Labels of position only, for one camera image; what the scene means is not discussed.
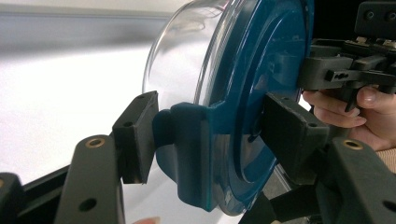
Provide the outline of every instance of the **transparent plastic bowl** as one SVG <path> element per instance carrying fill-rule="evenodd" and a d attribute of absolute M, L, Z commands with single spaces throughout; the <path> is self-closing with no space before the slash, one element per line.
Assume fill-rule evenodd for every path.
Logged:
<path fill-rule="evenodd" d="M 181 102 L 208 105 L 213 80 L 244 1 L 193 1 L 164 28 L 148 56 L 143 92 L 159 93 L 160 109 Z"/>

